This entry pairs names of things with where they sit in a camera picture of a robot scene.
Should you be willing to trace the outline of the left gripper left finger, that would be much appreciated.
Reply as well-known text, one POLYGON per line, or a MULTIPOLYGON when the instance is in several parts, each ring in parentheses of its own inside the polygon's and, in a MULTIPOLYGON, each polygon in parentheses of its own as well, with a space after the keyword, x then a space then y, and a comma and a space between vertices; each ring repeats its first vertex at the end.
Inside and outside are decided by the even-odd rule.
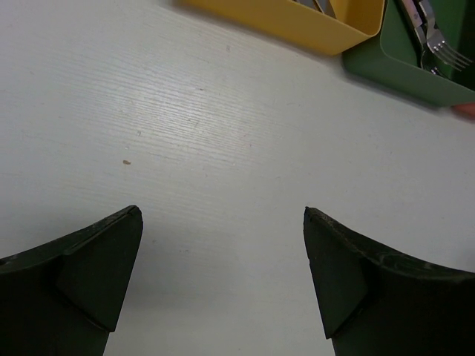
POLYGON ((1 259, 2 355, 103 355, 143 233, 130 205, 1 259))

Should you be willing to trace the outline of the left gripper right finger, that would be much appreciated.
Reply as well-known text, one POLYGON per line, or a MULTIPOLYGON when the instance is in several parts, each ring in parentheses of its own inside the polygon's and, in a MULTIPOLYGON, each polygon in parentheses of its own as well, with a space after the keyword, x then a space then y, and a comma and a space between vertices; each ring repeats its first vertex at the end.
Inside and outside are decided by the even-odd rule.
POLYGON ((337 355, 472 355, 474 274, 404 254, 304 212, 325 337, 337 355))

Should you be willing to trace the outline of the black patterned handle fork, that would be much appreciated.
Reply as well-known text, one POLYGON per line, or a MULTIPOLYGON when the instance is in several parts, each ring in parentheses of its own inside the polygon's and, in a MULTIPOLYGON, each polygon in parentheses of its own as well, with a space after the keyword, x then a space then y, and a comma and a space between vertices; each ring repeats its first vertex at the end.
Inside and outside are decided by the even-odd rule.
POLYGON ((434 59, 438 59, 456 71, 463 71, 469 67, 473 61, 450 46, 439 29, 436 14, 430 1, 415 1, 415 3, 424 18, 427 47, 434 59))

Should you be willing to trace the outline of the teal handled knife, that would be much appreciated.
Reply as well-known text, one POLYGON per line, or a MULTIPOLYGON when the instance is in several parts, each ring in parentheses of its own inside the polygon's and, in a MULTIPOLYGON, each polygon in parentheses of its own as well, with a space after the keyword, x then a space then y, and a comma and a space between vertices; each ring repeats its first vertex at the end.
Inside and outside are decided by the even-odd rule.
POLYGON ((335 11, 330 0, 315 0, 318 9, 327 16, 335 18, 335 11))

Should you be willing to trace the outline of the pink handled fork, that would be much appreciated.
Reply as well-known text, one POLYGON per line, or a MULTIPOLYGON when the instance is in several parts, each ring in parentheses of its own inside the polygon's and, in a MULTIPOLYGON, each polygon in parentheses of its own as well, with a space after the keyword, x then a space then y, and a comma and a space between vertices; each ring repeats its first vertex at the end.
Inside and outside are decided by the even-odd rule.
POLYGON ((425 35, 425 23, 420 10, 412 0, 398 0, 397 4, 404 16, 408 31, 412 36, 419 61, 419 67, 433 75, 441 76, 442 73, 436 65, 436 61, 427 46, 425 35))

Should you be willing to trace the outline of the black patterned handle knife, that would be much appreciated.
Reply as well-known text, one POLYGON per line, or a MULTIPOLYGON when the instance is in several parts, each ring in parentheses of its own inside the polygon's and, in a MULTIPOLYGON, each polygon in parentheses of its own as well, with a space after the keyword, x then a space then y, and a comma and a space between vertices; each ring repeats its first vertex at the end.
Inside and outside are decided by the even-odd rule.
POLYGON ((303 6, 312 8, 321 12, 321 8, 316 0, 296 0, 297 3, 302 4, 303 6))

